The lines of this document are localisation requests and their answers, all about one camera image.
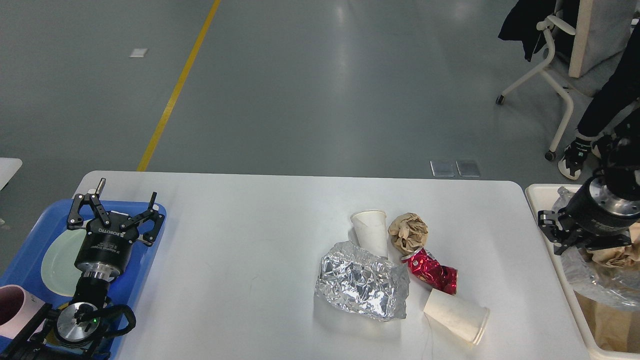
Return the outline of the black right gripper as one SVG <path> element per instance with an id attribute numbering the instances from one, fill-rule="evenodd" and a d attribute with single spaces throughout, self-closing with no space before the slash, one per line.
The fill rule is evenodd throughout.
<path id="1" fill-rule="evenodd" d="M 588 182 L 560 212 L 538 210 L 538 228 L 554 244 L 554 255 L 561 256 L 569 248 L 596 251 L 630 246 L 629 228 L 638 220 L 638 194 L 622 196 L 604 182 Z"/>

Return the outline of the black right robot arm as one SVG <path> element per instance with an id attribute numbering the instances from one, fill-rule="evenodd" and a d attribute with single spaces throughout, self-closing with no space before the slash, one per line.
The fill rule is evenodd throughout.
<path id="1" fill-rule="evenodd" d="M 558 212 L 537 212 L 538 227 L 554 244 L 554 255 L 569 248 L 598 251 L 630 246 L 629 228 L 640 217 L 639 137 L 606 144 L 601 166 Z"/>

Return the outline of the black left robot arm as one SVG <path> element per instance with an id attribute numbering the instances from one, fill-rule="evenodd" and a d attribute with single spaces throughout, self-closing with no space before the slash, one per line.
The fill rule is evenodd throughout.
<path id="1" fill-rule="evenodd" d="M 102 202 L 105 183 L 46 208 L 2 275 L 3 360 L 107 360 L 137 325 L 166 209 Z"/>

